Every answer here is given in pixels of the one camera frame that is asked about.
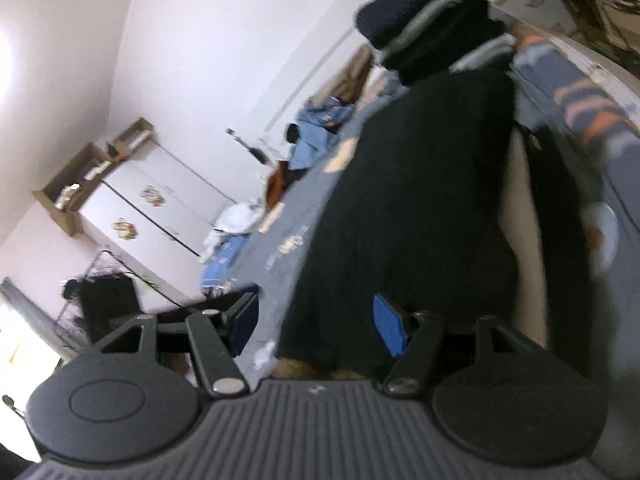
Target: wardrobe door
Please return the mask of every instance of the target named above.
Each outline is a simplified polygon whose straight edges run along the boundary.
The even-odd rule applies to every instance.
[[[134,164],[125,162],[104,182],[191,251],[202,252],[203,240],[213,229],[212,225]]]
[[[232,202],[156,143],[148,141],[131,161],[203,220],[213,223]]]
[[[83,222],[89,222],[168,285],[190,298],[201,294],[200,276],[204,266],[196,254],[106,184],[98,186],[80,209],[80,215]]]

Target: white wardrobe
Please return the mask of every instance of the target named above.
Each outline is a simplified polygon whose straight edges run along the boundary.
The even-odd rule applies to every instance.
[[[79,213],[89,237],[183,303],[202,296],[198,254],[232,203],[150,140],[104,179]],[[123,224],[132,226],[125,237],[118,230]]]

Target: clothes pile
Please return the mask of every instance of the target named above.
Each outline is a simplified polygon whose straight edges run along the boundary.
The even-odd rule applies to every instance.
[[[640,135],[549,43],[528,38],[514,60],[516,39],[488,7],[376,0],[358,12],[356,26],[409,91],[368,119],[328,200],[282,326],[281,360],[383,378],[394,359],[374,326],[377,294],[449,322],[511,319],[518,266],[498,206],[515,134],[542,239],[548,347],[590,374],[584,206],[603,164],[611,172],[610,159]]]
[[[344,67],[308,99],[296,122],[287,127],[287,142],[295,146],[290,160],[279,161],[270,176],[267,209],[272,209],[286,190],[337,144],[336,133],[352,116],[372,62],[371,47],[361,45]]]
[[[499,37],[504,24],[488,9],[487,0],[375,0],[355,21],[382,51],[382,65],[410,86]]]

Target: sticker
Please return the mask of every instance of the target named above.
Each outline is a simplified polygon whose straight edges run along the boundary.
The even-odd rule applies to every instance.
[[[117,222],[111,224],[111,228],[118,233],[118,238],[123,240],[133,240],[138,236],[136,226],[127,222],[124,218],[120,218]]]
[[[278,250],[282,254],[291,254],[297,247],[300,247],[303,244],[304,241],[302,236],[288,236],[285,238],[282,245],[278,247]]]
[[[271,229],[271,226],[273,226],[274,222],[280,218],[280,215],[282,214],[282,211],[284,210],[284,202],[278,202],[271,211],[269,211],[269,214],[266,216],[266,218],[264,219],[264,221],[262,222],[262,225],[260,225],[260,228],[258,229],[258,232],[265,234],[269,229]]]
[[[146,189],[140,192],[140,196],[149,202],[153,207],[160,207],[166,200],[153,186],[146,186]]]
[[[272,254],[271,256],[269,256],[269,259],[267,260],[267,264],[264,266],[264,270],[271,270],[273,269],[273,264],[276,262],[276,255]]]
[[[353,154],[356,151],[358,145],[358,139],[345,139],[340,145],[335,155],[327,162],[324,167],[325,173],[337,173],[342,171],[351,162]]]

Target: white wall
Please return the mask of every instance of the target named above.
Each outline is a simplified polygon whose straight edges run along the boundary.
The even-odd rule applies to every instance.
[[[0,279],[11,278],[31,301],[56,317],[65,304],[60,281],[84,274],[97,251],[84,235],[69,238],[35,203],[0,247]]]
[[[286,124],[295,119],[308,97],[337,72],[361,44],[367,43],[354,28],[353,17],[358,8],[368,1],[335,0],[296,47],[252,109],[251,117],[255,124],[265,129],[269,144],[277,147],[283,155],[290,146],[283,140]]]
[[[254,160],[225,129],[260,134],[252,110],[335,1],[132,0],[109,131],[143,116],[187,166],[233,199],[250,198]],[[352,9],[338,12],[351,21]],[[343,33],[329,31],[333,41]]]
[[[129,2],[0,0],[10,56],[0,98],[0,242],[33,203],[30,191],[106,128]]]

